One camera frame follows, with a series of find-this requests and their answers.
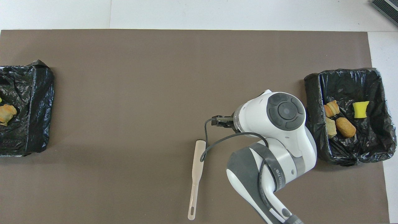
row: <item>pastry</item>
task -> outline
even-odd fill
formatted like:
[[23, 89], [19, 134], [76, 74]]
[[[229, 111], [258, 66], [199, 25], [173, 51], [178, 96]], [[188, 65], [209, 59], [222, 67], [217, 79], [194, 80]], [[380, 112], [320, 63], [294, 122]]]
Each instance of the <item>pastry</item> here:
[[5, 104], [0, 106], [0, 125], [7, 126], [7, 122], [17, 114], [17, 110], [14, 106]]
[[340, 113], [339, 106], [337, 105], [336, 100], [333, 100], [332, 102], [327, 103], [324, 105], [324, 110], [326, 117], [330, 118], [333, 117], [336, 114]]
[[337, 135], [336, 124], [334, 120], [330, 118], [326, 118], [326, 132], [328, 133], [328, 138], [333, 138], [335, 135]]
[[330, 118], [330, 117], [333, 116], [333, 112], [332, 112], [332, 110], [329, 108], [329, 106], [324, 105], [324, 110], [325, 110], [326, 117]]
[[346, 138], [351, 138], [357, 132], [357, 129], [346, 118], [337, 118], [336, 127], [339, 132]]
[[336, 100], [326, 104], [333, 113], [333, 116], [340, 113], [339, 105], [337, 105]]

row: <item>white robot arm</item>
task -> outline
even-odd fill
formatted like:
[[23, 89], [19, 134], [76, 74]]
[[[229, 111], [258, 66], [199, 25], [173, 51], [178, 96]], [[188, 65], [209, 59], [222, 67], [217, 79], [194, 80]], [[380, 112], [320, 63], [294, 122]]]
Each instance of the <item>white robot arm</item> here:
[[274, 192], [316, 163], [316, 146], [304, 125], [303, 104], [291, 94], [267, 90], [241, 105], [232, 119], [229, 124], [235, 132], [261, 135], [266, 141], [231, 155], [226, 168], [231, 185], [266, 223], [301, 224]]

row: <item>black garbage bag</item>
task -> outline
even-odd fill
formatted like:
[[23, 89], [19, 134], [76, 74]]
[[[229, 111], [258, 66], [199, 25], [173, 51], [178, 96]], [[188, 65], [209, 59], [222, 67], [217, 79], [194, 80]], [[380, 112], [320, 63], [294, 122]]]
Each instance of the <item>black garbage bag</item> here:
[[42, 152], [49, 141], [54, 75], [42, 61], [27, 66], [0, 66], [0, 106], [13, 105], [17, 114], [0, 125], [0, 155]]
[[[380, 73], [375, 68], [338, 69], [310, 74], [304, 79], [307, 94], [307, 128], [316, 141], [318, 157], [332, 164], [353, 166], [393, 156], [397, 145], [395, 126], [388, 113]], [[340, 114], [357, 129], [351, 138], [339, 131], [328, 139], [323, 105], [337, 101]], [[354, 118], [353, 103], [370, 101], [366, 118]]]

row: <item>black cable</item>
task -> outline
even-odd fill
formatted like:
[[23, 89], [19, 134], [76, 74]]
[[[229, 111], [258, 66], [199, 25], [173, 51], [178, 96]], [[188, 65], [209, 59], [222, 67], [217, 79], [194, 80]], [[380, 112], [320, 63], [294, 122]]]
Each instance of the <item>black cable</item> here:
[[222, 139], [216, 141], [216, 142], [215, 142], [214, 144], [212, 144], [211, 146], [207, 147], [206, 150], [203, 152], [202, 156], [200, 157], [200, 162], [203, 162], [203, 161], [205, 160], [205, 156], [206, 156], [207, 152], [208, 152], [211, 148], [213, 148], [215, 145], [217, 145], [218, 143], [220, 143], [220, 142], [222, 142], [222, 141], [225, 141], [225, 140], [227, 140], [227, 139], [229, 139], [229, 138], [232, 138], [232, 137], [235, 137], [235, 136], [242, 136], [242, 135], [254, 135], [254, 136], [257, 136], [257, 137], [261, 138], [261, 140], [263, 140], [264, 143], [265, 143], [265, 145], [268, 147], [268, 142], [267, 142], [267, 140], [266, 140], [262, 135], [257, 134], [257, 133], [254, 133], [254, 132], [240, 132], [240, 133], [236, 133], [236, 134], [233, 134], [233, 135], [230, 135], [230, 136], [226, 136], [226, 137], [224, 137], [224, 138], [222, 138]]
[[263, 169], [264, 169], [264, 166], [267, 166], [268, 169], [269, 169], [268, 164], [266, 165], [265, 163], [266, 163], [266, 161], [265, 161], [265, 159], [263, 158], [263, 161], [261, 162], [261, 166], [260, 166], [260, 171], [259, 171], [259, 173], [258, 173], [258, 181], [257, 181], [257, 184], [258, 184], [258, 189], [259, 189], [259, 192], [260, 192], [261, 199], [263, 200], [263, 203], [265, 204], [265, 206], [266, 206], [268, 209], [271, 209], [271, 206], [269, 205], [269, 202], [268, 202], [268, 200], [267, 200], [267, 197], [265, 196], [265, 193], [264, 193], [264, 190], [263, 190], [263, 184], [262, 184], [262, 177], [263, 177]]
[[209, 123], [210, 121], [213, 121], [213, 120], [217, 120], [217, 118], [210, 118], [210, 119], [208, 119], [206, 122], [205, 122], [205, 137], [206, 137], [206, 140], [205, 140], [205, 142], [206, 142], [206, 147], [207, 147], [207, 142], [208, 142], [208, 139], [207, 139], [207, 123]]

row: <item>white table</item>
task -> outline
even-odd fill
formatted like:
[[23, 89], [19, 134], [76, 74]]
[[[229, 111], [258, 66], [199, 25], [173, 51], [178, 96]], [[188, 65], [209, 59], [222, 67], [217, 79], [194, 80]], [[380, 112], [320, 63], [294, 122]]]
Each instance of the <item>white table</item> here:
[[[398, 121], [398, 27], [368, 0], [0, 0], [0, 30], [108, 28], [366, 31]], [[398, 157], [383, 163], [390, 222], [398, 223]]]

